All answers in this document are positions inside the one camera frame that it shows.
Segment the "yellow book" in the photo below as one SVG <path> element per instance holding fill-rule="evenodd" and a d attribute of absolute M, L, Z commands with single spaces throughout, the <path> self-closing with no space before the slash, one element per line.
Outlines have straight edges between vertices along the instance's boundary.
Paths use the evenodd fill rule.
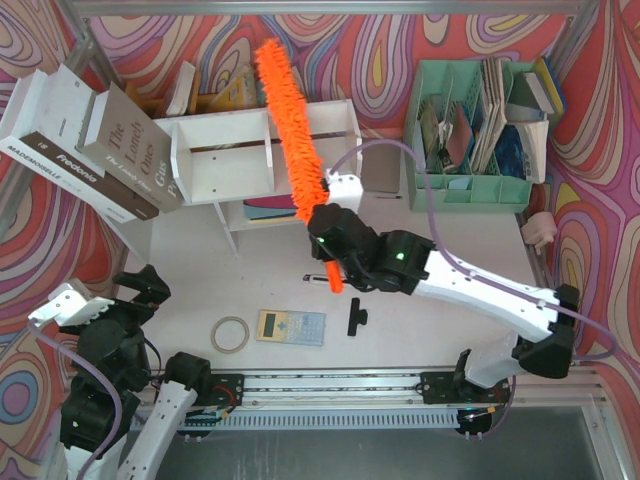
<path fill-rule="evenodd" d="M 540 80 L 542 80 L 544 88 L 547 90 L 556 111 L 556 113 L 549 116 L 549 133 L 551 133 L 558 122 L 560 122 L 562 115 L 564 115 L 564 98 L 555 79 L 553 78 L 551 70 L 549 69 L 549 64 L 544 57 L 540 57 L 535 61 L 533 64 L 533 71 L 536 72 L 538 77 L 540 77 Z"/>
<path fill-rule="evenodd" d="M 231 79 L 226 87 L 207 105 L 206 113 L 231 112 L 257 108 L 256 80 L 249 65 Z"/>

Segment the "pink object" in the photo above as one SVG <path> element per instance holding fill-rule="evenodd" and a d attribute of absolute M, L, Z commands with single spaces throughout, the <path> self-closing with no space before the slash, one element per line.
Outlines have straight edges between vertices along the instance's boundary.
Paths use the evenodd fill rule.
<path fill-rule="evenodd" d="M 520 232 L 522 232 L 524 243 L 534 245 L 536 253 L 540 255 L 540 249 L 547 243 L 553 242 L 558 228 L 551 213 L 540 212 L 533 215 Z"/>

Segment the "white table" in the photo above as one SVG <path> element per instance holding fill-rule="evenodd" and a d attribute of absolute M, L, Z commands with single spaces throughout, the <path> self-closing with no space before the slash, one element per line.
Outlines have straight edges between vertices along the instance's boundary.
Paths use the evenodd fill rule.
<path fill-rule="evenodd" d="M 430 237 L 426 214 L 410 212 L 406 196 L 389 200 L 365 194 L 360 217 L 378 232 L 406 229 Z M 507 278 L 534 283 L 513 215 L 439 214 L 437 221 L 454 254 Z M 334 295 L 303 282 L 304 274 L 323 273 L 324 267 L 311 258 L 302 225 L 243 232 L 240 255 L 234 257 L 211 206 L 183 208 L 154 222 L 151 263 L 172 297 L 144 330 L 164 361 L 183 350 L 209 359 L 216 369 L 442 366 L 455 364 L 462 350 L 506 331 L 482 315 L 442 301 L 360 293 L 350 287 Z M 130 256 L 129 271 L 141 266 Z M 354 296 L 369 312 L 369 323 L 351 338 L 347 322 Z M 256 341 L 261 309 L 326 313 L 324 346 Z M 217 352 L 210 342 L 213 325 L 227 315 L 245 319 L 251 329 L 248 344 L 232 355 Z M 233 336 L 232 331 L 221 331 L 220 343 L 232 346 L 224 344 L 225 334 Z"/>

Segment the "green file organizer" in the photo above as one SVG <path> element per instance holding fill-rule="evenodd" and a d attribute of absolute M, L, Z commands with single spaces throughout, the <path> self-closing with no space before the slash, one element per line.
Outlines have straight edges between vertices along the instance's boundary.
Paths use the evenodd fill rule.
<path fill-rule="evenodd" d="M 457 102 L 462 102 L 469 115 L 473 115 L 482 85 L 481 61 L 476 60 L 421 60 L 411 90 L 411 99 L 407 120 L 404 126 L 403 141 L 412 145 L 416 120 L 429 95 L 441 94 L 443 109 L 449 119 L 453 118 Z M 515 74 L 530 71 L 531 63 L 503 62 L 503 83 L 505 99 L 509 98 Z M 417 173 L 415 164 L 409 155 L 403 152 L 409 187 L 411 210 L 427 210 L 427 197 L 424 190 L 424 175 Z M 466 213 L 519 213 L 529 204 L 531 183 L 520 178 L 500 174 L 498 163 L 492 155 L 483 175 L 472 174 L 468 165 L 462 167 L 462 174 L 431 173 L 433 202 L 439 212 Z M 468 178 L 466 190 L 449 189 L 452 180 Z"/>

